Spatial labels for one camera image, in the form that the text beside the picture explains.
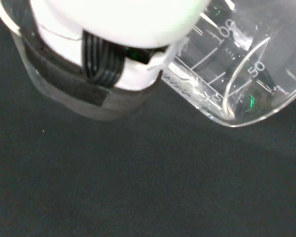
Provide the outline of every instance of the black tabletop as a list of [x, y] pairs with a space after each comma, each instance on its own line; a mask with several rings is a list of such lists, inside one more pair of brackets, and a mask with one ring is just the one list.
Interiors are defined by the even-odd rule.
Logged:
[[226, 128], [162, 84], [98, 122], [32, 86], [0, 21], [0, 237], [296, 236], [296, 101]]

